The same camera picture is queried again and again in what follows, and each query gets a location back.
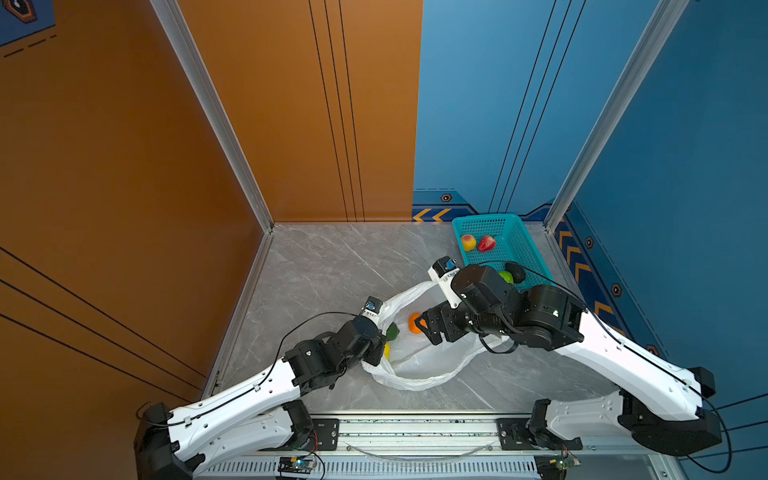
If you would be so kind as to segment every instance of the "orange wall panel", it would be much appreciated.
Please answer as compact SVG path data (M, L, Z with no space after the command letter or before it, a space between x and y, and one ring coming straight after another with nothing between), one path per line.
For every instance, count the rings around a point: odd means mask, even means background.
M273 218L346 221L308 4L179 4Z
M275 221L410 218L420 1L180 6Z
M365 217L410 221L422 2L343 0L328 2L329 12L339 5Z
M0 50L2 476L130 480L134 412L200 397L262 232L149 1L55 20Z

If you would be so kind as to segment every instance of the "teal plastic basket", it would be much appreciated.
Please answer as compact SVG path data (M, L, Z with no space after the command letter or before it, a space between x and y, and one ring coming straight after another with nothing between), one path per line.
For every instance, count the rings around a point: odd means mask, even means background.
M453 230L456 233L458 249L462 252L465 265L496 260L492 263L485 263L485 265L501 272L504 271L505 262L514 261L541 273L547 278L552 278L544 259L541 258L538 248L528 233L528 229L525 228L525 224L517 215L496 214L459 217L453 219ZM481 238L490 235L496 239L496 247L485 253L478 252L477 248L465 252L462 246L462 235L467 234L472 235L478 241L478 245ZM543 283L551 285L550 282L534 273L525 273L525 282L515 285L519 290Z

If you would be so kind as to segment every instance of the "orange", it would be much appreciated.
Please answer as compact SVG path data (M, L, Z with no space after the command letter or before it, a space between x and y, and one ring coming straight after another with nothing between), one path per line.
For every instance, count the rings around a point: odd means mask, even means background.
M416 319L418 319L422 314L421 313L414 313L413 315L408 318L408 329L413 333L421 333L422 331L419 330L419 328L416 326ZM419 325L426 327L427 322L425 320L420 320Z

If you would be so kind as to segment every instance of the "green fruit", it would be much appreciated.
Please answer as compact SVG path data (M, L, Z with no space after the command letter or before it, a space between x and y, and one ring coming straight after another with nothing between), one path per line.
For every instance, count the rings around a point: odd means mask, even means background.
M506 280L507 283L511 283L512 285L515 285L515 279L512 278L512 274L509 272L499 272L499 275L502 276L504 280Z
M397 328L397 325L392 323L389 325L389 328L386 330L386 339L388 342L392 342L394 339L397 338L398 333L400 333L400 329Z

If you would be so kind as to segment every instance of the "black line on wall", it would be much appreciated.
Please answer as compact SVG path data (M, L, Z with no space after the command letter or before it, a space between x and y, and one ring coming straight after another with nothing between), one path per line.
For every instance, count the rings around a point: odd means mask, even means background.
M558 48L558 42L560 41L560 34L563 32L563 26L565 25L565 19L568 18L568 12L571 10L571 4L573 0L568 1L568 7L565 9L565 15L563 15L563 21L560 22L560 29L558 30L558 36L554 39L554 45L552 46L552 52L549 54L549 60L547 61L547 67L544 69L544 74L541 76L541 83L538 85L538 91L536 92L536 99L533 101L533 107L531 107L531 114L528 116L528 121L525 123L525 129L523 135L520 137L520 144L518 145L518 151L515 154L515 161L512 162L512 168L509 170L509 176L507 177L507 183L504 185L502 191L501 200L498 202L498 209L496 213L499 213L502 209L502 202L504 201L504 195L507 193L507 187L509 187L509 181L512 179L512 174L515 172L515 164L518 163L518 156L525 141L525 134L528 133L528 127L531 125L531 119L533 118L534 111L536 110L536 104L538 103L538 96L541 94L541 89L544 87L544 81L547 79L547 72L549 71L549 65L552 63L552 57L554 57L554 51Z
M43 28L42 30L37 30L37 31L34 31L34 32L32 32L32 33L28 33L28 34L24 35L23 37L14 38L13 40L9 40L9 41L7 41L6 43L4 43L4 44L0 45L0 47L5 47L6 45L10 45L10 44L11 44L11 43L13 43L14 41L19 41L19 40L21 40L21 39L23 39L23 38L31 37L31 36L33 36L33 35L36 35L36 34L40 33L41 31L46 31L46 30L49 30L49 29L51 29L51 28L53 28L53 27L55 27L55 26L56 26L56 24L53 24L53 25L51 25L50 27L45 27L45 28Z
M576 32L576 27L578 27L578 21L581 20L581 13L584 11L584 6L586 4L587 4L587 0L584 0L584 3L581 4L581 10L579 11L578 17L576 18L576 23L574 24L574 29L571 32L571 37L568 39L568 43L565 45L565 52L563 52L563 58L560 59L560 65L558 66L558 73L555 74L554 76L554 80L552 81L552 86L549 89L549 94L547 94L547 101L544 103L544 108L541 109L541 116L538 118L538 123L536 124L536 130L534 130L533 132L531 143L528 144L528 150L525 152L525 157L523 158L523 164L520 166L520 171L518 172L518 178L517 180L515 180L515 186L512 188L512 193L509 195L509 200L507 201L507 207L504 209L504 211L509 210L509 204L512 202L512 197L515 195L515 190L517 190L518 188L518 182L520 181L520 176L523 173L523 168L525 168L525 162L528 160L528 154L531 153L531 146L533 145L533 141L536 140L536 134L538 133L538 126L541 125L541 119L544 118L544 112L547 110L547 105L549 104L549 97L552 95L555 82L558 81L558 76L560 75L560 69L563 66L565 55L568 54L568 48L571 46L571 40L573 40L574 33Z
M2 57L3 57L3 58L7 58L7 57L10 57L11 55L13 55L13 54L17 54L17 53L19 53L20 51L24 51L24 49L23 49L23 48L20 48L20 49L18 49L18 50L12 51L11 53L8 53L8 54L5 54L5 55L3 55Z
M728 429L728 432L732 432L733 430L748 429L749 427L763 425L763 424L766 424L766 423L768 423L768 420L760 420L759 422L747 423L746 425L739 425L737 427L731 427L731 428Z
M360 204L362 206L362 221L366 221L366 202L362 195L362 175L360 175L360 156L357 151L357 129L355 128L355 109L352 103L352 82L349 81L349 59L346 56L346 38L344 37L344 17L339 0L339 19L341 20L341 39L344 44L344 62L346 63L346 86L349 88L349 111L352 112L352 134L355 139L355 160L357 161L357 181L360 186Z
M16 291L16 292L20 293L21 295L23 295L23 296L26 296L27 298L29 298L29 299L30 299L30 300L32 300L33 302L36 302L36 303L38 303L38 304L40 304L40 305L44 306L44 307L45 307L45 308L47 308L48 310L51 310L52 312L54 312L54 313L57 313L57 314L58 314L58 315L60 315L60 316L63 316L65 319L69 320L70 322L73 322L75 325L78 325L78 326L80 326L80 327L82 327L82 328L86 329L88 332L91 332L91 333L93 333L94 335L96 335L96 336L98 336L98 337L100 337L100 338L102 338L102 339L104 339L104 340L107 340L109 343L111 343L112 345L116 346L117 348L120 348L120 349L122 349L122 350L124 350L124 351L126 351L126 352L130 353L131 355L135 356L135 357L136 357L136 358L138 358L138 359L142 359L142 360L144 360L146 363L149 363L150 365L152 365L152 366L154 366L154 367L157 367L158 369L160 369L160 370L162 370L162 371L166 372L168 375L170 375L170 376L174 377L175 379L179 379L179 380L181 380L182 382L186 383L186 384L187 384L187 385L189 385L190 387L192 387L192 388L194 388L194 389L198 389L198 390L200 390L201 392L203 391L203 390L202 390L200 387L198 387L198 386L196 386L196 385L193 385L193 384L189 383L187 380L185 380L185 379L182 379L182 378L181 378L181 377L179 377L178 375L174 375L173 373L171 373L171 372L167 371L166 369L164 369L163 367L159 366L158 364L156 364L156 363L154 363L154 362L152 362L152 361L150 361L150 360L147 360L147 359L145 359L143 356L139 355L138 353L134 352L134 351L133 351L133 350L131 350L131 349L128 349L128 348L126 348L126 347L122 346L121 344L119 344L119 343L115 342L114 340L112 340L112 339L109 339L109 338L107 338L107 337L106 337L106 336L104 336L104 335L101 335L101 334L100 334L99 332L97 332L96 330L93 330L92 328L90 328L90 327L88 327L88 326L86 326L86 325L83 325L82 323L78 322L77 320L73 319L72 317L70 317L70 316L68 316L68 315L65 315L64 313L62 313L62 312L60 312L59 310L55 309L54 307L52 307L52 306L48 305L47 303L43 302L42 300L39 300L39 299L37 299L37 298L33 297L32 295L30 295L29 293L26 293L24 290L21 290L20 288L18 288L18 287L16 287L16 286L13 286L13 285L11 285L10 283L8 283L8 282L6 282L5 280L3 280L2 278L0 278L0 283L2 283L3 285L7 286L8 288L11 288L11 289L13 289L14 291Z
M767 397L767 393L763 393L761 395L755 395L754 397L749 397L748 399L739 400L738 402L729 403L728 405L723 405L721 407L717 407L718 410L727 409L728 407L741 405L742 403L752 402L753 400L762 399L763 397Z
M509 155L509 148L512 146L512 139L515 138L515 131L518 129L518 122L520 121L520 115L523 112L523 106L525 105L525 99L528 96L528 89L531 87L531 80L533 80L533 74L536 71L536 64L538 63L538 56L541 54L541 47L544 46L544 39L547 38L547 30L549 30L549 22L552 20L552 14L554 13L554 6L558 3L557 0L552 2L552 10L549 11L549 18L547 18L547 26L544 28L544 34L541 36L541 43L538 44L538 51L536 52L536 60L533 62L531 68L531 76L528 77L528 84L525 86L525 93L523 94L523 100L520 102L520 110L518 110L518 117L515 119L515 126L512 128L512 135L509 136L509 144L507 144L507 153L504 154L504 161L502 161L502 168L498 171L498 178L496 179L496 186L493 189L493 195L491 196L491 203L488 205L488 213L491 213L493 208L493 200L496 198L496 190L498 185L502 182L502 174L504 173L504 166L507 164L507 156ZM498 200L499 206L502 204L502 199Z
M349 191L352 192L352 210L357 221L357 205L355 203L355 189L352 186L352 168L349 166L349 149L346 146L346 128L344 128L344 112L341 109L341 94L339 93L339 75L336 73L336 56L333 54L333 40L331 39L331 22L328 19L328 3L323 0L326 7L326 24L328 25L328 42L331 45L331 61L333 62L333 77L336 80L336 99L339 100L339 117L341 118L341 133L344 139L344 153L346 154L346 173L349 175Z
M15 323L16 325L18 325L18 326L21 326L21 327L24 327L24 328L26 328L27 330L29 330L29 331L31 331L31 332L35 332L35 333L37 333L37 334L38 334L38 335L40 335L40 336L43 336L43 337L45 337L45 338L47 338L47 339L49 339L49 340L52 340L52 341L54 341L54 342L58 343L59 345L65 346L65 347L67 347L67 348L68 348L68 349L70 349L70 350L74 350L75 352L77 352L77 353L80 353L81 355L85 355L85 356L87 356L89 359L93 359L93 360L96 360L97 362L99 362L99 363L101 363L101 364L103 364L103 365L106 365L106 366L108 366L108 367L110 367L110 368L112 368L112 369L115 369L115 370L117 370L118 372L122 372L122 373L124 373L125 375L128 375L128 376L130 376L130 377L132 377L132 378L135 378L136 380L138 380L138 381L140 381L140 382L144 382L144 383L146 383L146 384L147 384L147 385L149 385L149 386L153 386L154 388L156 388L156 389L158 389L158 390L161 390L161 391L163 391L163 392L166 392L167 394L169 394L169 395L172 395L172 396L176 397L177 399L181 399L181 400L184 400L184 401L185 401L185 402L187 402L187 403L192 403L190 400L188 400L188 399L185 399L183 396L178 396L178 395L176 395L176 394L175 394L175 393L173 393L173 392L169 392L168 390L164 389L164 388L163 388L163 387L161 387L161 386L157 386L157 385L155 385L155 384L154 384L154 383L152 383L152 382L148 382L147 380L144 380L144 379L142 379L142 378L140 378L140 377L137 377L137 376L136 376L136 375L134 375L133 373L128 373L128 372L126 372L125 370L123 370L123 369L121 369L121 368L119 368L119 367L116 367L116 366L112 365L111 363L107 363L107 362L105 362L105 361L104 361L104 360L102 360L102 359L98 359L98 358L96 358L96 357L95 357L95 356L93 356L93 355L90 355L90 354L88 354L88 353L86 353L86 352L83 352L82 350L76 349L76 348L74 348L73 346L71 346L71 345L68 345L67 343L64 343L64 342L62 342L62 341L61 341L61 340L59 340L59 339L55 339L54 337L52 337L52 336L50 336L50 335L46 335L46 334L44 334L43 332L41 332L41 331L39 331L39 330L33 329L32 327L30 327L30 326L27 326L27 325L25 325L24 323L21 323L21 322L19 322L18 320L12 319L10 316L7 316L7 315L5 315L4 313L0 313L0 316L1 316L2 318L4 318L4 319L8 320L8 321L9 321L9 322L11 322L11 323Z
M312 31L315 33L315 46L317 47L317 64L320 66L320 78L323 79L323 92L326 94L326 109L328 110L328 123L331 126L331 141L333 142L333 153L336 155L336 169L339 171L339 186L341 187L341 199L344 202L344 217L349 221L349 215L346 212L346 196L344 195L344 183L341 181L341 165L339 165L339 152L336 151L336 136L333 134L333 122L331 121L331 107L328 104L328 91L326 90L326 77L323 74L323 61L320 60L320 44L317 42L317 29L315 28L315 16L312 14L312 0L306 0L310 6L310 19L312 20Z
M105 311L103 311L102 309L98 308L98 307L97 307L97 306L95 306L93 303L91 303L91 302L88 302L88 301L87 301L86 299L84 299L83 297L79 296L78 294L76 294L75 292L73 292L72 290L70 290L69 288L67 288L66 286L64 286L64 285L61 285L61 284L60 284L59 282L57 282L56 280L53 280L51 277L49 277L49 276L48 276L48 275L46 275L45 273L43 273L43 272L41 272L40 270L38 270L38 269L34 268L32 265L30 265L29 263L26 263L24 260L22 260L21 258L17 257L17 256L16 256L16 255L14 255L13 253L11 253L11 252L7 251L5 248L3 248L3 247L0 247L0 251L2 251L3 253L5 253L6 255L10 256L11 258L13 258L14 260L16 260L17 262L21 263L22 265L26 266L27 268L29 268L29 269L30 269L30 270L32 270L33 272L37 273L39 276L42 276L42 277L43 277L43 278L45 278L47 281L49 281L49 282L53 283L54 285L56 285L56 286L57 286L57 287L59 287L60 289L64 290L66 293L69 293L69 294L70 294L70 295L72 295L74 298L76 298L76 299L80 300L82 303L85 303L86 305L88 305L88 306L89 306L89 307L91 307L92 309L94 309L94 310L96 310L97 312L99 312L101 315L104 315L104 316L106 316L108 319L112 320L113 322L115 322L115 323L116 323L116 324L118 324L119 326L123 327L123 328L124 328L124 329L126 329L127 331L129 331L129 332L133 333L135 336L139 337L139 338L140 338L140 339L142 339L143 341L145 341L145 342L149 343L150 345L152 345L152 346L153 346L153 347L155 347L156 349L160 350L162 353L165 353L165 354L166 354L166 355L168 355L170 358L172 358L172 359L176 360L177 362L179 362L181 365L184 365L184 366L186 366L188 369L190 369L190 370L192 370L193 372L195 372L196 374L198 374L198 375L202 376L204 379L205 379L205 378L207 378L205 375L203 375L202 373L198 372L197 370L195 370L195 369L194 369L194 368L192 368L191 366L187 365L186 363L182 362L182 361L181 361L181 360L179 360L177 357L175 357L175 356L171 355L171 354L170 354L168 351L166 351L166 350L164 350L164 349L160 348L160 347L159 347L159 345L157 345L157 344L155 344L155 343L151 342L151 341L150 341L149 339L147 339L146 337L144 337L144 336L142 336L141 334L137 333L136 331L132 330L132 329L131 329L129 326L127 326L127 325L125 325L125 324L123 324L123 323L121 323L121 322L118 322L118 321L117 321L117 320L116 320L116 319L115 319L113 316L111 316L111 315L108 315L108 314L107 314Z

